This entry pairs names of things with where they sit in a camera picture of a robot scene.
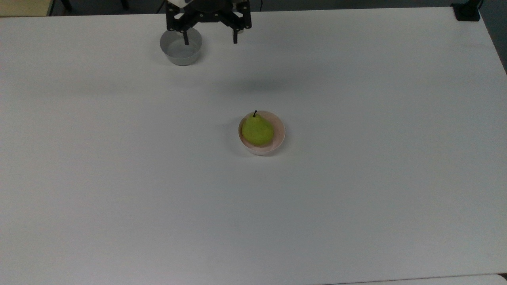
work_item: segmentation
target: white table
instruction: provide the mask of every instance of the white table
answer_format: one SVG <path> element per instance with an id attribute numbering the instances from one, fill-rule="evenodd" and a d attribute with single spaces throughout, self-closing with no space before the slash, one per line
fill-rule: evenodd
<path id="1" fill-rule="evenodd" d="M 451 8 L 0 19 L 0 283 L 307 285 L 507 271 L 507 77 Z M 287 137 L 237 138 L 254 109 Z"/>
<path id="2" fill-rule="evenodd" d="M 355 285 L 507 285 L 499 275 L 476 275 L 445 278 L 427 278 L 381 282 L 354 283 Z"/>

